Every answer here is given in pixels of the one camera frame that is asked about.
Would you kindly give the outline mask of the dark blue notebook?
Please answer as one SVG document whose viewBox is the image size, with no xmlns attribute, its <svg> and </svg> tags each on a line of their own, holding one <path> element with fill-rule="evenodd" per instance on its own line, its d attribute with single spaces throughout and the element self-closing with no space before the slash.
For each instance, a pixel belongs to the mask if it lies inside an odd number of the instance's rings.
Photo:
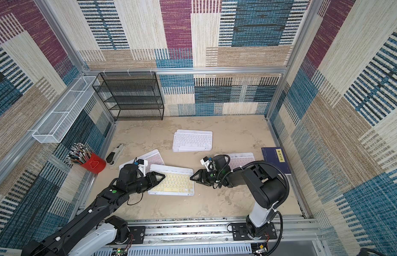
<svg viewBox="0 0 397 256">
<path fill-rule="evenodd" d="M 286 175 L 291 174 L 289 161 L 281 147 L 263 147 L 261 151 L 266 162 L 276 165 Z"/>
</svg>

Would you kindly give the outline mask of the black white stapler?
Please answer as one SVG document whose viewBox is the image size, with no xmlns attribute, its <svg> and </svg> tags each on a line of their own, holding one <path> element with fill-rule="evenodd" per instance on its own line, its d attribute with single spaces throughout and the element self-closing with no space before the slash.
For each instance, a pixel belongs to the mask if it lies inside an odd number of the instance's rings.
<svg viewBox="0 0 397 256">
<path fill-rule="evenodd" d="M 117 163 L 119 157 L 121 156 L 124 149 L 123 144 L 118 144 L 106 157 L 106 162 L 109 165 L 114 165 Z"/>
</svg>

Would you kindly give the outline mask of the bundle of pens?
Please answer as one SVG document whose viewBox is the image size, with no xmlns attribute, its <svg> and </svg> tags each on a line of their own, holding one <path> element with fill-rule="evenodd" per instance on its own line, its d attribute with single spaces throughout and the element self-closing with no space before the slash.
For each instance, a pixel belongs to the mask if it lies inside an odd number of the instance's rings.
<svg viewBox="0 0 397 256">
<path fill-rule="evenodd" d="M 82 165 L 91 158 L 91 155 L 92 151 L 89 150 L 83 143 L 74 143 L 65 158 L 65 162 L 70 165 Z"/>
</svg>

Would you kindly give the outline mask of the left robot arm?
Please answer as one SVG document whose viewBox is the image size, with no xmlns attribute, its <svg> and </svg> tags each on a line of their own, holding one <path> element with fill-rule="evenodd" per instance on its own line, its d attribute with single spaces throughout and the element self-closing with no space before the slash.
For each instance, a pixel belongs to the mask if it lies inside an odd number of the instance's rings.
<svg viewBox="0 0 397 256">
<path fill-rule="evenodd" d="M 165 175 L 139 170 L 136 163 L 125 165 L 96 199 L 59 231 L 41 242 L 31 241 L 22 249 L 23 256 L 66 256 L 93 227 L 129 200 L 131 194 L 144 193 L 159 185 Z"/>
</svg>

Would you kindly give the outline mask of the white mesh wall basket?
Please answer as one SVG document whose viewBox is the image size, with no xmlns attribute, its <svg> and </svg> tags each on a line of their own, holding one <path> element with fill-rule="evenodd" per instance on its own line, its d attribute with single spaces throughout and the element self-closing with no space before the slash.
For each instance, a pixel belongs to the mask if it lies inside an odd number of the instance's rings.
<svg viewBox="0 0 397 256">
<path fill-rule="evenodd" d="M 82 76 L 33 133 L 41 144 L 58 144 L 66 136 L 73 123 L 94 94 L 95 76 Z"/>
</svg>

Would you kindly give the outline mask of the yellow keyboard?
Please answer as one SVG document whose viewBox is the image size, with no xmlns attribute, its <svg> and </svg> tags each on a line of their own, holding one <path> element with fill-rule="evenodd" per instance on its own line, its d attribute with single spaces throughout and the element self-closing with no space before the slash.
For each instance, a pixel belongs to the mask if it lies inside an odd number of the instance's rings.
<svg viewBox="0 0 397 256">
<path fill-rule="evenodd" d="M 148 191 L 149 195 L 194 196 L 193 169 L 152 164 L 151 171 L 165 175 L 163 181 Z"/>
</svg>

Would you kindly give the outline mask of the red pen cup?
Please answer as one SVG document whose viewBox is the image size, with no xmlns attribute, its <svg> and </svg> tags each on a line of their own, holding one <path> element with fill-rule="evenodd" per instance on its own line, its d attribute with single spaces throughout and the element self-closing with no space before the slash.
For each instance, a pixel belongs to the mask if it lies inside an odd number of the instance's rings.
<svg viewBox="0 0 397 256">
<path fill-rule="evenodd" d="M 91 157 L 82 164 L 81 167 L 97 175 L 105 169 L 106 164 L 107 163 L 104 159 L 99 157 L 97 154 L 92 153 Z"/>
</svg>

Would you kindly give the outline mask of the pink keyboard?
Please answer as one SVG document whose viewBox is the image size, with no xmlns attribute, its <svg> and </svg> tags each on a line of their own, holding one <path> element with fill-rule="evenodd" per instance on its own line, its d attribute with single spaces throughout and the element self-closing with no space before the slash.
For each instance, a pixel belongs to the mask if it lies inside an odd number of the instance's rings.
<svg viewBox="0 0 397 256">
<path fill-rule="evenodd" d="M 230 153 L 227 155 L 230 157 L 229 167 L 231 170 L 255 161 L 253 153 Z"/>
<path fill-rule="evenodd" d="M 142 159 L 144 161 L 147 161 L 147 167 L 145 167 L 142 170 L 142 173 L 146 174 L 147 172 L 150 171 L 150 167 L 152 164 L 158 164 L 158 165 L 165 165 L 163 158 L 160 155 L 160 152 L 158 149 L 155 149 L 153 151 L 150 151 L 142 156 L 137 157 L 137 159 Z"/>
</svg>

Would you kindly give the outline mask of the white keyboard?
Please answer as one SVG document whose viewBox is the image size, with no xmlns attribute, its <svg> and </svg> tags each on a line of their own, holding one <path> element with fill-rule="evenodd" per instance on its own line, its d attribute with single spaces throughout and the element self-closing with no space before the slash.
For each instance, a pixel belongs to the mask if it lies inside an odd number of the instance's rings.
<svg viewBox="0 0 397 256">
<path fill-rule="evenodd" d="M 173 138 L 174 152 L 210 151 L 212 149 L 212 131 L 177 130 Z"/>
</svg>

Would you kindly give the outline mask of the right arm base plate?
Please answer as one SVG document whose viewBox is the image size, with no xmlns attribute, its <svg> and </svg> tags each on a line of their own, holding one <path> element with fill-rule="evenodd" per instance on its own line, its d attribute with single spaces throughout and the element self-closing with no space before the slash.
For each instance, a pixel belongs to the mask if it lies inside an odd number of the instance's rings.
<svg viewBox="0 0 397 256">
<path fill-rule="evenodd" d="M 234 241 L 246 240 L 276 240 L 278 238 L 273 223 L 265 224 L 261 232 L 257 235 L 251 235 L 247 229 L 246 223 L 230 223 L 227 225 L 227 231 L 232 233 Z"/>
</svg>

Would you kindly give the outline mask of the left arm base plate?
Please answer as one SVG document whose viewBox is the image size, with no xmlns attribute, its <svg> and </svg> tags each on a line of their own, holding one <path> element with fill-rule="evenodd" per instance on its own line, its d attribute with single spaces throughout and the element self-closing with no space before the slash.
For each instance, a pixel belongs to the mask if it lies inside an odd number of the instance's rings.
<svg viewBox="0 0 397 256">
<path fill-rule="evenodd" d="M 124 245 L 143 244 L 145 239 L 146 226 L 130 226 L 125 229 Z"/>
</svg>

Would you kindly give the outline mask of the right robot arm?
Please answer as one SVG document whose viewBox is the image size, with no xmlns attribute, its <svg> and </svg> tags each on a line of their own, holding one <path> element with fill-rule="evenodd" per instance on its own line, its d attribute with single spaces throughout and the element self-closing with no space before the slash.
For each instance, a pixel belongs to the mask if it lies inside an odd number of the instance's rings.
<svg viewBox="0 0 397 256">
<path fill-rule="evenodd" d="M 205 157 L 201 159 L 204 168 L 195 172 L 190 180 L 214 189 L 246 185 L 255 204 L 245 225 L 235 225 L 232 232 L 239 233 L 238 240 L 275 239 L 272 221 L 290 192 L 286 175 L 276 165 L 265 161 L 253 161 L 236 168 L 230 167 L 230 162 L 229 155 Z"/>
</svg>

